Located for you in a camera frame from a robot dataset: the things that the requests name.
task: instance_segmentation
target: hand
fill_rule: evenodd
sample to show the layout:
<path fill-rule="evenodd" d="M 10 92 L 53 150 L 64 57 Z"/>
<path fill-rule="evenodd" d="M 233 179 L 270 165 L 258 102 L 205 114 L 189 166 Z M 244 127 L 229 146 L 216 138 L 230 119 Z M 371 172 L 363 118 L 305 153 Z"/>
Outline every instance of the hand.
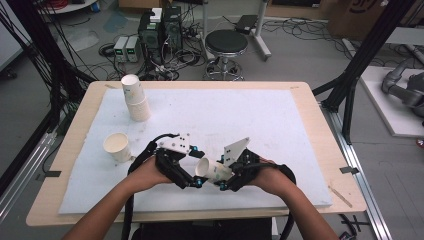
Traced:
<path fill-rule="evenodd" d="M 275 164 L 274 161 L 264 158 L 261 158 L 260 162 Z M 295 186 L 286 175 L 273 167 L 263 167 L 250 184 L 260 187 L 265 192 L 277 195 L 280 198 L 284 197 L 287 191 Z"/>
<path fill-rule="evenodd" d="M 132 194 L 150 189 L 157 184 L 172 183 L 159 172 L 155 163 L 156 156 L 151 156 L 122 181 Z"/>

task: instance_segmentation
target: white paper sheet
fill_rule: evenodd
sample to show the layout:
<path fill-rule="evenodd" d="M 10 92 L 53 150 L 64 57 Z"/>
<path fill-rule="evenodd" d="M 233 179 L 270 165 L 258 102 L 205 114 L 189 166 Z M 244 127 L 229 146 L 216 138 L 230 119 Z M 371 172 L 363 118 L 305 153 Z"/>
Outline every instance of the white paper sheet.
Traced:
<path fill-rule="evenodd" d="M 224 146 L 250 137 L 248 148 L 288 165 L 312 203 L 330 206 L 323 179 L 290 91 L 145 89 L 152 116 L 130 119 L 120 89 L 109 89 L 87 134 L 69 180 L 59 213 L 85 213 L 126 176 L 130 162 L 117 163 L 103 151 L 111 133 L 129 136 L 137 156 L 153 138 L 164 133 L 190 133 L 191 145 L 219 160 Z M 194 175 L 197 159 L 186 157 L 182 167 Z M 238 192 L 219 191 L 206 183 L 201 189 L 159 185 L 135 195 L 134 210 L 190 211 L 282 207 L 281 199 L 253 186 Z"/>

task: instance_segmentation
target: power supply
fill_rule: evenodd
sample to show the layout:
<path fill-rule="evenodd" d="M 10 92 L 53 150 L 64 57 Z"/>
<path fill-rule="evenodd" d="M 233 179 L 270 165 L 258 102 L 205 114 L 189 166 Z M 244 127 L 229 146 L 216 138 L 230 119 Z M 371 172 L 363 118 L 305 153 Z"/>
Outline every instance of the power supply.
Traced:
<path fill-rule="evenodd" d="M 115 59 L 117 62 L 127 62 L 127 51 L 125 51 L 125 46 L 127 45 L 128 37 L 119 37 L 116 42 L 113 50 L 115 51 Z"/>
<path fill-rule="evenodd" d="M 181 7 L 168 7 L 164 9 L 163 22 L 167 35 L 168 46 L 173 52 L 183 48 L 181 32 Z"/>
<path fill-rule="evenodd" d="M 127 51 L 128 61 L 138 62 L 138 59 L 141 55 L 140 38 L 138 38 L 137 36 L 131 36 L 128 39 L 125 49 Z"/>
<path fill-rule="evenodd" d="M 138 36 L 141 42 L 141 52 L 145 60 L 154 61 L 156 64 L 162 65 L 166 51 L 162 51 L 164 43 L 164 26 L 163 23 L 150 21 L 150 14 L 143 14 L 138 27 Z"/>

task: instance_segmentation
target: white paper cup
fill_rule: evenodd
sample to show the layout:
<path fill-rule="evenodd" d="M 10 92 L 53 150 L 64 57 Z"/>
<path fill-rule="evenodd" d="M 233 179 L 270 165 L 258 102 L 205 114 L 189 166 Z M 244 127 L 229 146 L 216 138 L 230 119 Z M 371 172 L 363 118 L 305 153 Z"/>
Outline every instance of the white paper cup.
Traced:
<path fill-rule="evenodd" d="M 195 173 L 199 177 L 209 178 L 208 181 L 216 182 L 228 180 L 232 176 L 230 168 L 216 161 L 209 161 L 207 158 L 202 158 L 197 163 Z"/>
<path fill-rule="evenodd" d="M 128 104 L 137 104 L 142 102 L 146 96 L 140 79 L 137 75 L 128 74 L 121 79 L 122 89 L 124 90 L 125 102 Z"/>
<path fill-rule="evenodd" d="M 128 111 L 130 112 L 131 119 L 136 122 L 144 122 L 152 115 L 150 112 L 149 102 L 147 101 L 147 98 L 137 104 L 127 103 L 127 107 Z"/>
<path fill-rule="evenodd" d="M 126 162 L 131 159 L 128 137 L 124 133 L 109 135 L 103 142 L 103 149 L 118 162 Z"/>

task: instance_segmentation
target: stool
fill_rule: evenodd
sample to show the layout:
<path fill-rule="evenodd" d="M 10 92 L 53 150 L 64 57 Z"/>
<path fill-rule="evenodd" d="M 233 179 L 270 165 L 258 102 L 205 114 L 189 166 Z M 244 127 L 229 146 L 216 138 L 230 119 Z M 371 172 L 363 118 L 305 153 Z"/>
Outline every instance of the stool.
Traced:
<path fill-rule="evenodd" d="M 242 34 L 233 30 L 213 31 L 206 36 L 205 47 L 216 59 L 207 64 L 204 77 L 212 80 L 226 80 L 227 76 L 230 76 L 232 81 L 244 79 L 241 66 L 228 59 L 240 56 L 246 51 L 247 40 Z"/>

